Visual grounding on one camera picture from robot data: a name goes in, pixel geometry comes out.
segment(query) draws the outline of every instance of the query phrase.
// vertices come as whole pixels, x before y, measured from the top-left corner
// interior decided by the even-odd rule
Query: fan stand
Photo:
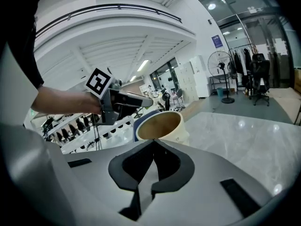
[[[231,104],[235,101],[235,99],[229,97],[228,84],[227,84],[227,78],[226,78],[226,73],[225,73],[225,64],[223,62],[221,62],[218,64],[218,66],[224,72],[225,82],[226,82],[226,90],[227,90],[227,98],[223,98],[222,102],[225,104]]]

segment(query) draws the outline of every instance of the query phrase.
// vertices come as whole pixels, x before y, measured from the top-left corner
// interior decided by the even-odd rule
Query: trash bin
[[[220,100],[222,100],[224,89],[223,88],[217,88],[216,91],[217,91],[218,98]]]

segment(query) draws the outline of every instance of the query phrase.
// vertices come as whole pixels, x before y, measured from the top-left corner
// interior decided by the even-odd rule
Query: beige cup
[[[160,112],[149,117],[138,126],[136,136],[138,140],[162,139],[189,145],[189,133],[183,117],[176,111]]]

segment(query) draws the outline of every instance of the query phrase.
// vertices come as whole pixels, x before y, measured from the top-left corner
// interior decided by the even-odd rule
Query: human arm
[[[97,97],[89,92],[69,92],[40,86],[32,109],[47,114],[93,113],[100,114]]]

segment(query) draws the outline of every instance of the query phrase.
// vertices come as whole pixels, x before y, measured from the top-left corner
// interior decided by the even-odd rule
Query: floor fan
[[[225,104],[231,104],[235,100],[229,97],[229,89],[227,84],[227,79],[230,77],[230,72],[228,65],[230,64],[230,55],[224,51],[214,52],[208,59],[208,70],[211,75],[218,79],[220,82],[225,80],[227,97],[222,99],[222,102]],[[224,75],[224,79],[218,78],[220,75]]]

